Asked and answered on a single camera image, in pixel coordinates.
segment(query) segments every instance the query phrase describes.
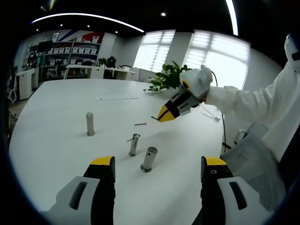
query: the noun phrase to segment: stainless steel post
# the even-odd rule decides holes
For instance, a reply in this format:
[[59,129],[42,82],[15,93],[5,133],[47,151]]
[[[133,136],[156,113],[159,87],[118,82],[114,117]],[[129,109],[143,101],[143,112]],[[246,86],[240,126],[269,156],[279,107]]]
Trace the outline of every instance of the stainless steel post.
[[134,156],[135,156],[136,147],[137,147],[137,142],[138,142],[138,140],[139,140],[139,137],[140,137],[139,134],[133,134],[132,138],[131,138],[130,140],[127,141],[127,142],[132,141],[132,142],[131,142],[131,147],[130,147],[130,152],[129,152],[129,155],[130,155],[131,157],[134,157]]
[[141,165],[141,170],[148,173],[152,170],[152,166],[155,160],[155,157],[158,153],[158,150],[154,147],[149,147],[144,159],[143,164]]
[[86,113],[86,124],[88,127],[88,136],[94,136],[95,130],[94,130],[94,114],[92,112]]

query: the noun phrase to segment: potted plant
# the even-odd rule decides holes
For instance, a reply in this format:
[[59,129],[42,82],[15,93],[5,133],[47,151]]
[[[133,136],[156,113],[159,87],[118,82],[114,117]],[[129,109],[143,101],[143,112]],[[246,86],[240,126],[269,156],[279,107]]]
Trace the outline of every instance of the potted plant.
[[174,65],[163,65],[163,73],[156,73],[156,78],[152,81],[153,85],[149,87],[148,91],[161,93],[167,91],[169,88],[175,89],[180,86],[180,73],[190,70],[190,68],[187,65],[180,68],[176,62],[172,62]]
[[104,67],[104,66],[107,65],[108,60],[107,60],[107,58],[101,58],[101,59],[98,59],[98,63],[99,63],[100,65],[102,65],[102,67]]

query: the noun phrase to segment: floor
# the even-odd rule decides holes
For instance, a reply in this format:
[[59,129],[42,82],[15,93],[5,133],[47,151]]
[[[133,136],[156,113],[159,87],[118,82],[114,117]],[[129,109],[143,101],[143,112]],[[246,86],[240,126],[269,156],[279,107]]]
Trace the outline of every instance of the floor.
[[[29,99],[23,100],[23,101],[17,101],[15,103],[13,103],[10,107],[9,107],[9,111],[15,116],[15,117],[19,117],[23,108],[25,107],[25,105],[27,104]],[[10,129],[11,132],[13,132],[14,128],[15,128],[15,123],[16,121],[12,118],[12,116],[10,116],[10,120],[9,120],[9,124],[10,124]]]

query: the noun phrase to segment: window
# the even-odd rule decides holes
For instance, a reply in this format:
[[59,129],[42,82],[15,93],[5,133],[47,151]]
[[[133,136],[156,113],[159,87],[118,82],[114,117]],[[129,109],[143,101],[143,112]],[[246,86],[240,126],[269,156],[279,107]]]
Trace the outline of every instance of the window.
[[162,71],[174,34],[174,30],[147,33],[137,52],[134,67]]
[[202,64],[217,77],[219,87],[242,89],[247,73],[250,44],[227,35],[195,31],[183,64],[199,69]]

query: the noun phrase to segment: curved light strip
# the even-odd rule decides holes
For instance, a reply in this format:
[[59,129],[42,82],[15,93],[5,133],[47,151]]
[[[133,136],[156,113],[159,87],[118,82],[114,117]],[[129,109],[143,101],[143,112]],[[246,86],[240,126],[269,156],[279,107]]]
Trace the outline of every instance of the curved light strip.
[[233,1],[226,0],[226,3],[227,3],[228,10],[229,10],[230,18],[231,18],[233,34],[238,36],[239,35],[238,22],[236,21],[236,15],[235,15],[234,7],[233,7]]
[[40,21],[40,20],[43,20],[43,19],[47,19],[47,18],[51,18],[51,17],[56,17],[56,16],[61,16],[61,15],[85,15],[85,16],[92,16],[92,17],[96,17],[96,18],[100,18],[100,19],[105,19],[105,20],[110,20],[110,21],[113,21],[113,22],[116,22],[116,23],[120,23],[120,24],[123,24],[125,26],[128,26],[128,27],[131,27],[135,30],[138,30],[139,32],[142,32],[144,33],[144,31],[142,29],[139,29],[135,26],[132,26],[128,23],[125,23],[125,22],[122,22],[122,21],[119,21],[119,20],[115,20],[115,19],[112,19],[112,18],[108,18],[108,17],[105,17],[105,16],[101,16],[101,15],[94,15],[94,14],[87,14],[87,13],[59,13],[59,14],[53,14],[53,15],[47,15],[47,16],[44,16],[44,17],[41,17],[41,18],[38,18],[34,21],[31,22],[31,24],[37,22],[37,21]]

